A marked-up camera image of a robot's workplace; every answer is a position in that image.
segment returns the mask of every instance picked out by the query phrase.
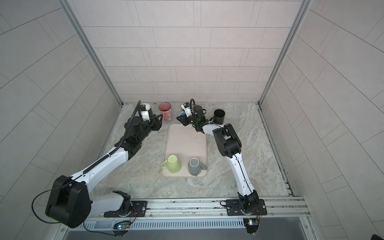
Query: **green mug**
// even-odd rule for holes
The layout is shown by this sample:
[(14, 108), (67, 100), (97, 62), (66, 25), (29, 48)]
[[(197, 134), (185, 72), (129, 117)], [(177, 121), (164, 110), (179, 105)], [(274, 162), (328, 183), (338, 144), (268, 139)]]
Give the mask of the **green mug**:
[(161, 164), (161, 168), (167, 168), (170, 173), (178, 173), (181, 170), (181, 162), (175, 155), (171, 155)]

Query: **beige tray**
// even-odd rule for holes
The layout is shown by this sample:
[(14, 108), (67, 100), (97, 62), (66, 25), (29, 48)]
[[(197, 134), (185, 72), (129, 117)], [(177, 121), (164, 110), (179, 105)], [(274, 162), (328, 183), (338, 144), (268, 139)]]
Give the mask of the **beige tray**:
[(192, 125), (171, 124), (168, 129), (165, 161), (170, 155), (176, 155), (181, 161), (181, 170), (178, 173), (170, 173), (166, 168), (161, 170), (164, 177), (204, 177), (206, 170), (201, 170), (199, 175), (192, 176), (188, 171), (191, 158), (197, 158), (202, 164), (207, 164), (207, 136), (196, 132)]

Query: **marble countertop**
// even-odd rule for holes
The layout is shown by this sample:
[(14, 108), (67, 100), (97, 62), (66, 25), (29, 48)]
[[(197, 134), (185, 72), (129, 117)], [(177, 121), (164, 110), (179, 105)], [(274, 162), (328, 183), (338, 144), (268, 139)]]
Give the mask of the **marble countertop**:
[[(120, 190), (132, 198), (237, 197), (236, 181), (229, 163), (216, 146), (213, 136), (207, 136), (209, 170), (203, 178), (165, 178), (161, 174), (168, 127), (179, 123), (176, 116), (182, 103), (171, 103), (173, 119), (163, 121), (159, 131), (152, 131), (137, 154), (113, 170), (91, 192), (91, 195)], [(251, 183), (259, 196), (287, 195), (280, 169), (275, 160), (263, 123), (253, 103), (196, 103), (207, 110), (206, 118), (215, 109), (225, 111), (224, 124), (231, 123), (242, 142), (242, 155)], [(158, 104), (151, 104), (159, 114)], [(105, 152), (124, 134), (124, 124), (135, 104), (126, 104), (118, 117)]]

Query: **green mug handle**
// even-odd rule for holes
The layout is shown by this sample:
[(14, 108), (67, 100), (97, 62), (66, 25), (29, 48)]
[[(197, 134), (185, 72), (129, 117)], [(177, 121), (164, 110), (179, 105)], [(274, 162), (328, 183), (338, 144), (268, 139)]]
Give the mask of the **green mug handle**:
[(161, 164), (161, 168), (166, 168), (167, 165), (164, 166), (164, 163), (167, 163), (167, 160), (165, 160), (162, 164)]

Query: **tiled wall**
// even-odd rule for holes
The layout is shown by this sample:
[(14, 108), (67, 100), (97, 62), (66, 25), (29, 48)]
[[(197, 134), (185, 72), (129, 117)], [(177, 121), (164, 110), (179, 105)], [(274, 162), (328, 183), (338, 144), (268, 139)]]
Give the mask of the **tiled wall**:
[(258, 101), (301, 4), (68, 2), (124, 102)]
[(43, 236), (33, 198), (96, 160), (118, 109), (55, 0), (0, 1), (1, 239)]
[(314, 0), (262, 105), (323, 239), (384, 236), (383, 16)]

